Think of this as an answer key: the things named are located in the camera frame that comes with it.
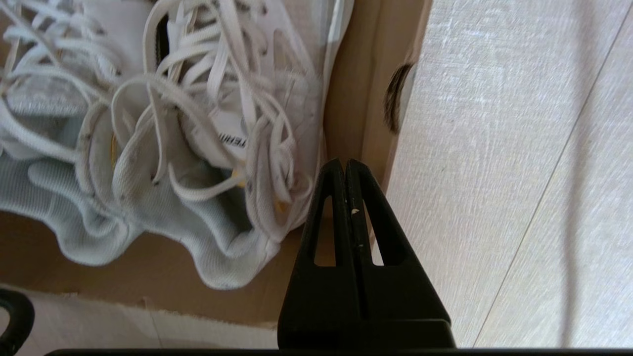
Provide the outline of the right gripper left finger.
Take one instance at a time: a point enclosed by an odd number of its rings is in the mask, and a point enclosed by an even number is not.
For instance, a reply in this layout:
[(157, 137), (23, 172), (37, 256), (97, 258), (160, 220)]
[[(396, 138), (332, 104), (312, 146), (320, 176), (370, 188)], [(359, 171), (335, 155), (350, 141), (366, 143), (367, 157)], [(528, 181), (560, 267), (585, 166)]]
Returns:
[[(337, 159), (323, 165), (278, 320), (282, 350), (365, 350), (361, 304), (351, 247), (345, 174)], [(315, 263), (323, 208), (334, 210), (335, 265)]]

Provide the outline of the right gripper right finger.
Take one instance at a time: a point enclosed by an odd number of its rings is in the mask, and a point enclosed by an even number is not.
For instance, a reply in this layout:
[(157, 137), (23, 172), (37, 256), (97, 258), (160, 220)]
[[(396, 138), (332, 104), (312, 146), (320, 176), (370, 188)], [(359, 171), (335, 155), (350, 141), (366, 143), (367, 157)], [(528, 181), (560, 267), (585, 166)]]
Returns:
[(380, 185), (357, 160), (348, 161), (348, 203), (362, 315), (450, 322)]

